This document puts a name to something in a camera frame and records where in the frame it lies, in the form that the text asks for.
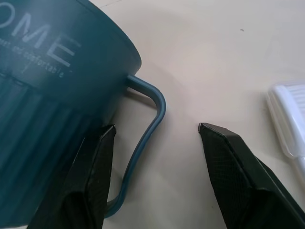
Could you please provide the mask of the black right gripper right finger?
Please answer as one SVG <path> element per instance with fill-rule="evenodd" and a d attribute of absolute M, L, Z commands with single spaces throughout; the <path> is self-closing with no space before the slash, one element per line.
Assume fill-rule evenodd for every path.
<path fill-rule="evenodd" d="M 305 212 L 238 134 L 209 123 L 198 132 L 227 229 L 305 229 Z"/>

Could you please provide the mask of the dark teal plastic mug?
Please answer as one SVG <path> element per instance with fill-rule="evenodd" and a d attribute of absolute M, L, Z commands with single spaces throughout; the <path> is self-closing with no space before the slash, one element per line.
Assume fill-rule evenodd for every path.
<path fill-rule="evenodd" d="M 0 0 L 0 229 L 29 225 L 57 173 L 88 133 L 112 125 L 131 88 L 157 114 L 104 219 L 121 208 L 166 112 L 159 89 L 136 77 L 141 64 L 132 41 L 90 0 Z"/>

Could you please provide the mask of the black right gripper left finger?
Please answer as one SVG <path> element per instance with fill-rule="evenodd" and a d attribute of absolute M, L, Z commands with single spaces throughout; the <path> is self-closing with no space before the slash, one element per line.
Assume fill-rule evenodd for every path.
<path fill-rule="evenodd" d="M 86 135 L 51 182 L 27 229 L 102 229 L 115 135 L 115 125 Z"/>

